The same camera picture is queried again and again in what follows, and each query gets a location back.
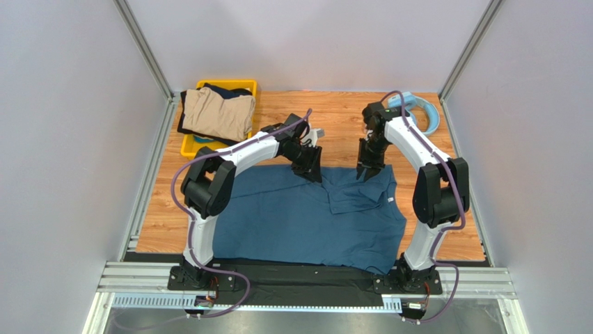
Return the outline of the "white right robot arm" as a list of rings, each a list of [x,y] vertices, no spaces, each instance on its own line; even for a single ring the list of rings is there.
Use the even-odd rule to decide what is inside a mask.
[[[395,272],[398,288],[415,292],[434,282],[436,254],[446,232],[454,230],[457,221],[466,221],[468,163],[438,149],[400,106],[372,102],[362,115],[367,135],[359,141],[357,178],[368,181],[385,168],[389,145],[395,145],[417,172],[412,204],[418,222]]]

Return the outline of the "blue t-shirt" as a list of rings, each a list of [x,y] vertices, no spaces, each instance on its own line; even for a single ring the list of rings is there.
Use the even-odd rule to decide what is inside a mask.
[[[368,181],[353,168],[321,176],[309,182],[286,165],[241,173],[216,223],[214,256],[390,271],[406,227],[392,166]]]

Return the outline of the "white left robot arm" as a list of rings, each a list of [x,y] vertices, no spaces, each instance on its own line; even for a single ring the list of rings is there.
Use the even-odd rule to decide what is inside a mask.
[[[323,129],[312,128],[307,117],[290,115],[283,123],[262,128],[256,135],[228,148],[202,148],[184,169],[180,208],[188,215],[187,245],[179,266],[171,269],[168,287],[205,289],[224,275],[207,267],[213,259],[213,241],[219,214],[228,206],[235,178],[254,165],[285,157],[292,172],[309,182],[321,182]]]

